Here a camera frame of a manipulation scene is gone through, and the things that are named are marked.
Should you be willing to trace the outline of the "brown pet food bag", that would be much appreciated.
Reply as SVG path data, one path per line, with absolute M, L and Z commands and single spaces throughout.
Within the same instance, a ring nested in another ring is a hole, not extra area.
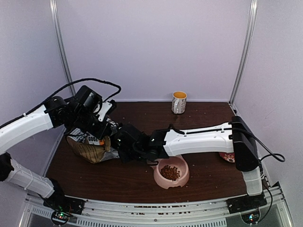
M 108 136 L 100 140 L 88 132 L 75 128 L 65 136 L 65 140 L 75 155 L 92 164 L 119 159 L 118 151 L 111 147 Z

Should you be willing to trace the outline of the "pink double pet bowl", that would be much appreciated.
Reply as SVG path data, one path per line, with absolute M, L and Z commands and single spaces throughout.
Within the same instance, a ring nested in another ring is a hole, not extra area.
M 181 155 L 148 161 L 147 164 L 153 169 L 154 180 L 161 188 L 183 187 L 189 181 L 189 167 Z

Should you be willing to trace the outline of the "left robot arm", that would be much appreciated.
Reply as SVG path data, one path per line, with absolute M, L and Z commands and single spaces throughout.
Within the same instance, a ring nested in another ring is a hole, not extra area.
M 102 99 L 98 93 L 82 86 L 69 99 L 52 95 L 34 110 L 0 128 L 0 180 L 37 193 L 48 206 L 63 210 L 68 199 L 56 180 L 43 177 L 29 161 L 14 158 L 10 151 L 26 146 L 27 157 L 54 141 L 51 129 L 65 127 L 67 131 L 78 128 L 97 139 L 110 135 L 108 114 L 114 110 L 114 100 Z

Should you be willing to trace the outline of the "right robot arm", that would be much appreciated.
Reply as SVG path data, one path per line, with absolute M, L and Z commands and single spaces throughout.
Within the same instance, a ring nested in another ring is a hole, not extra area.
M 256 139 L 240 117 L 234 116 L 230 122 L 213 127 L 190 130 L 178 130 L 170 124 L 166 129 L 154 130 L 151 135 L 131 124 L 120 125 L 111 143 L 123 162 L 154 161 L 193 153 L 233 153 L 248 194 L 243 197 L 243 205 L 252 209 L 261 201 L 263 189 Z

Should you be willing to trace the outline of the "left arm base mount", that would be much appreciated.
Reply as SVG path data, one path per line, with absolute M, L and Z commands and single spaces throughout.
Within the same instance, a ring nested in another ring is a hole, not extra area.
M 61 202 L 43 197 L 42 200 L 44 201 L 44 206 L 53 210 L 50 219 L 57 226 L 67 224 L 72 219 L 75 219 L 75 215 L 81 215 L 85 205 L 85 201 L 82 199 L 66 196 Z

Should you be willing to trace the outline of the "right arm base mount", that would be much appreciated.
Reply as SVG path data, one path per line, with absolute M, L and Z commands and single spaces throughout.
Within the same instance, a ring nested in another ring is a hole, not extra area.
M 267 205 L 264 195 L 240 196 L 226 201 L 230 214 L 240 213 L 244 223 L 257 224 L 261 218 L 260 207 Z

